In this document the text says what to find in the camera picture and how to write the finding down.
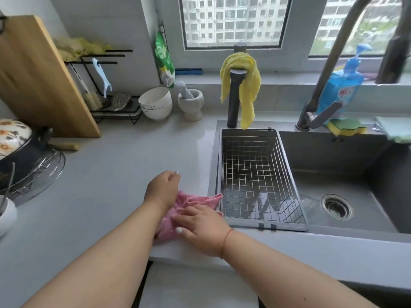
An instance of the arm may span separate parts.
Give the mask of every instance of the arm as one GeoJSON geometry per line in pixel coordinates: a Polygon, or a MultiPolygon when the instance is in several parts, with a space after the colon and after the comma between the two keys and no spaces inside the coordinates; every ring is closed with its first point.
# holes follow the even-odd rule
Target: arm
{"type": "Polygon", "coordinates": [[[23,308],[124,307],[136,296],[157,225],[174,205],[180,176],[163,172],[143,204],[39,290],[23,308]]]}
{"type": "Polygon", "coordinates": [[[201,252],[222,256],[268,308],[376,307],[332,277],[246,234],[230,231],[209,207],[186,208],[173,219],[184,227],[177,228],[177,233],[201,252]]]}

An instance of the sink drain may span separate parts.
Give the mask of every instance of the sink drain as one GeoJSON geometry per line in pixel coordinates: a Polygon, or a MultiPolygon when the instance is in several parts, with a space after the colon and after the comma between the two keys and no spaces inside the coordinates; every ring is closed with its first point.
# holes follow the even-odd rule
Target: sink drain
{"type": "Polygon", "coordinates": [[[324,210],[340,221],[348,221],[353,217],[353,208],[350,203],[339,195],[325,195],[321,199],[324,210]]]}

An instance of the gray countertop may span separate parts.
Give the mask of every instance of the gray countertop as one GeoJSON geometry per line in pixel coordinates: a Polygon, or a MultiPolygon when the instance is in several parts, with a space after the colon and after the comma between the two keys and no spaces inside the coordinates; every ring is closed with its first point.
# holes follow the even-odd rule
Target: gray countertop
{"type": "MultiPolygon", "coordinates": [[[[100,139],[77,139],[62,175],[18,207],[14,228],[0,239],[0,298],[22,305],[54,275],[121,223],[138,207],[147,183],[164,170],[181,173],[180,189],[207,195],[216,121],[226,113],[205,111],[187,123],[180,112],[165,121],[142,117],[104,121],[100,139]]],[[[256,121],[296,121],[298,113],[256,113],[256,121]]],[[[411,244],[295,232],[242,230],[336,279],[411,290],[411,244]]],[[[152,260],[228,269],[181,240],[157,244],[152,260]]]]}

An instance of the pink cloth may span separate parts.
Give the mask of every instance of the pink cloth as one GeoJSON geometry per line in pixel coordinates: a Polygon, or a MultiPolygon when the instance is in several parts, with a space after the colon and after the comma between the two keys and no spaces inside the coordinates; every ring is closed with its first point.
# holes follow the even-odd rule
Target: pink cloth
{"type": "Polygon", "coordinates": [[[176,201],[174,206],[167,212],[166,216],[160,222],[159,227],[155,235],[155,239],[158,241],[170,240],[177,237],[175,229],[179,227],[178,224],[171,220],[171,217],[179,212],[185,207],[192,207],[197,204],[203,204],[215,209],[223,198],[220,193],[213,197],[198,197],[196,195],[188,195],[181,190],[178,191],[176,201]]]}

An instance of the woman's left hand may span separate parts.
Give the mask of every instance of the woman's left hand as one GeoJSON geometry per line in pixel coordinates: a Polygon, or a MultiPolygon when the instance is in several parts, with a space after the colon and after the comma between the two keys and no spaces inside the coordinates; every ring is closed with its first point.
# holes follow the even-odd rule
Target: woman's left hand
{"type": "Polygon", "coordinates": [[[164,209],[164,212],[167,212],[174,205],[179,182],[180,175],[178,172],[162,172],[148,184],[144,202],[159,205],[164,209]]]}

